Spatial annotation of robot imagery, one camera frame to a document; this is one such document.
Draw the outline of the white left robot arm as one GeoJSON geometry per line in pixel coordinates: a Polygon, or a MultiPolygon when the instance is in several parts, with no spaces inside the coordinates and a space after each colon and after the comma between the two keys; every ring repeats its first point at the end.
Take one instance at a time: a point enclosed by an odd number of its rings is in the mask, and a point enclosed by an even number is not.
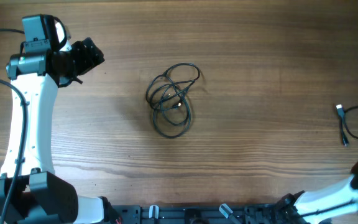
{"type": "Polygon", "coordinates": [[[51,153],[52,114],[59,88],[104,62],[90,38],[73,44],[52,15],[22,20],[18,54],[7,64],[12,119],[6,158],[0,170],[1,223],[121,223],[105,197],[84,197],[59,178],[51,153]]]}

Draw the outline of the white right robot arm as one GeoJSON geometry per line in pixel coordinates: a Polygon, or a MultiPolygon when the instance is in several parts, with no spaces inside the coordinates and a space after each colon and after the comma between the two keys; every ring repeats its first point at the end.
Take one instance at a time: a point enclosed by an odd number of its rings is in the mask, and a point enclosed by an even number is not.
{"type": "Polygon", "coordinates": [[[320,190],[287,194],[273,210],[277,221],[283,223],[319,224],[341,215],[358,214],[358,161],[348,178],[320,190]]]}

